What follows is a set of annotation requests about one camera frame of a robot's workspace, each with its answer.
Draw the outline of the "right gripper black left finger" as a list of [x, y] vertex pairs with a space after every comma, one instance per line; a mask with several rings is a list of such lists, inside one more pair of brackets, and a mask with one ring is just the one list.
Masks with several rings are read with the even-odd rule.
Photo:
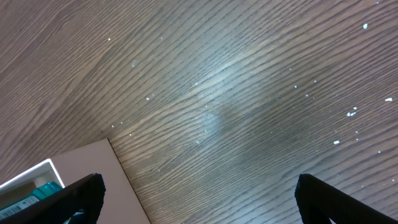
[[3, 215], [1, 223], [96, 224], [104, 204], [105, 184], [101, 174], [90, 174], [58, 192]]

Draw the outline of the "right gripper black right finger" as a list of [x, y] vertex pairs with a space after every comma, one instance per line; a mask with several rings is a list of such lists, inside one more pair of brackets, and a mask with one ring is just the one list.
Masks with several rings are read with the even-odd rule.
[[299, 175], [295, 199], [304, 224], [397, 224], [310, 174]]

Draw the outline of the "green soap packet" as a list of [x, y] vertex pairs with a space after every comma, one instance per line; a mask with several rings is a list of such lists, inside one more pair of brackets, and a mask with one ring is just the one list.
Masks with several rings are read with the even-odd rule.
[[34, 189], [25, 198], [1, 209], [1, 223], [84, 224], [90, 213], [82, 205], [79, 188], [60, 188], [55, 182]]

